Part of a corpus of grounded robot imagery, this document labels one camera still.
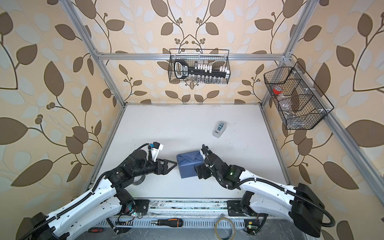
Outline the light blue wrapping paper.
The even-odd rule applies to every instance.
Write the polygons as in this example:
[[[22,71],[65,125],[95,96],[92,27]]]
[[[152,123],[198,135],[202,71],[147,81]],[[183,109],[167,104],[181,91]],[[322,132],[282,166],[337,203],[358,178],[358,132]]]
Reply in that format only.
[[[182,179],[196,177],[198,174],[196,168],[204,163],[203,156],[200,151],[192,151],[188,153],[178,154],[177,162],[180,176]]]

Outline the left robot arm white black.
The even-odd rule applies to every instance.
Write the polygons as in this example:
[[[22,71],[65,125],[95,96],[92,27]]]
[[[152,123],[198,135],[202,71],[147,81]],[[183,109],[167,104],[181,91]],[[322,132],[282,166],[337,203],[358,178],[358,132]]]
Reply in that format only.
[[[22,240],[75,239],[95,224],[116,214],[125,213],[134,205],[127,187],[136,177],[148,174],[167,175],[173,168],[170,160],[155,159],[152,152],[135,150],[116,168],[106,171],[94,186],[64,207],[47,215],[38,213],[29,221],[33,228]]]

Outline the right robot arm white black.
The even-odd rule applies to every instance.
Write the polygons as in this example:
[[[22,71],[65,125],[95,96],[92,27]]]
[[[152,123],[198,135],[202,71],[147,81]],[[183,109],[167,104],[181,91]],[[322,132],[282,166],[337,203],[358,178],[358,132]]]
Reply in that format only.
[[[265,214],[293,223],[303,233],[319,238],[322,228],[336,225],[317,195],[305,184],[275,183],[236,165],[227,165],[206,145],[200,153],[204,163],[197,167],[199,179],[215,178],[227,190],[243,190],[240,212],[247,216]]]

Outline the grey tape dispenser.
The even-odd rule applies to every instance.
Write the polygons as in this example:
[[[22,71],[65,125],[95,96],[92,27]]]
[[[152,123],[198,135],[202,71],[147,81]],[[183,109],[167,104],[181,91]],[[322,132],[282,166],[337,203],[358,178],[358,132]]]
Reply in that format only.
[[[224,133],[224,131],[226,130],[226,128],[227,128],[226,122],[223,122],[223,121],[218,122],[218,124],[216,125],[213,131],[213,136],[216,138],[220,138]]]

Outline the clear tape roll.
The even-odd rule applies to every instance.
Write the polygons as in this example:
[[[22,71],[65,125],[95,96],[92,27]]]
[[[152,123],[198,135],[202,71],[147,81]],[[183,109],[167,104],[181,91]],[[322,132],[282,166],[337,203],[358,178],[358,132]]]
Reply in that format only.
[[[236,236],[235,224],[226,217],[220,217],[215,222],[214,233],[217,240],[234,240]]]

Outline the black orange screwdriver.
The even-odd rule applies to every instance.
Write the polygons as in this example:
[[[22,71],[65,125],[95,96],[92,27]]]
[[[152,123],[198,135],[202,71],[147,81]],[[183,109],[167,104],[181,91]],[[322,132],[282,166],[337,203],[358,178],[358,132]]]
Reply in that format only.
[[[155,221],[151,221],[151,224],[156,226],[180,228],[184,225],[184,221],[182,219],[158,219]]]

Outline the grey duct tape roll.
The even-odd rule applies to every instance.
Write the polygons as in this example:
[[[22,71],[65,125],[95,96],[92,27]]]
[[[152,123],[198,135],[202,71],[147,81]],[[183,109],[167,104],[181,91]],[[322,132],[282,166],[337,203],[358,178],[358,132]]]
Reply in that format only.
[[[132,185],[138,186],[138,185],[142,184],[144,182],[145,178],[146,178],[145,175],[142,175],[140,177],[135,177]]]

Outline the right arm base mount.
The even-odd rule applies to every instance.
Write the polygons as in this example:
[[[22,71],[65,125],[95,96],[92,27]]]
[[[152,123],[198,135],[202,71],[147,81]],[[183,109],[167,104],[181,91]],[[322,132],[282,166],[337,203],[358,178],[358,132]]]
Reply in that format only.
[[[242,201],[229,200],[227,201],[228,215],[230,217],[265,217],[267,214],[257,213],[251,207]]]

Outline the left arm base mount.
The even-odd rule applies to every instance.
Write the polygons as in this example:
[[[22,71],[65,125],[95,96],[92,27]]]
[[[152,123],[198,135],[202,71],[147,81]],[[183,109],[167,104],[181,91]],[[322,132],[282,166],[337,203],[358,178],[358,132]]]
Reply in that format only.
[[[120,215],[133,216],[136,214],[145,215],[149,209],[150,200],[134,199],[122,205]]]

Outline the red handled ratchet wrench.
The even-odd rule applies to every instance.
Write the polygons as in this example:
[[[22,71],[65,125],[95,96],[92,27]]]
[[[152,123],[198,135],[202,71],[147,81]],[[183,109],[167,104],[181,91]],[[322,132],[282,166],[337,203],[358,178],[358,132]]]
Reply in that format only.
[[[102,233],[104,231],[103,228],[90,228],[88,230],[89,233]]]

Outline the black socket set rail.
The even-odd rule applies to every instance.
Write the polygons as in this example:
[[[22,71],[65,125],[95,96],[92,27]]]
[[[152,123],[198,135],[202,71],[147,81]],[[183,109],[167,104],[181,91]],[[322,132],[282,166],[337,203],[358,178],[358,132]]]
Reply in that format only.
[[[224,80],[229,79],[231,72],[227,67],[213,65],[199,61],[187,62],[185,60],[175,60],[173,63],[173,72],[178,79],[187,80]]]

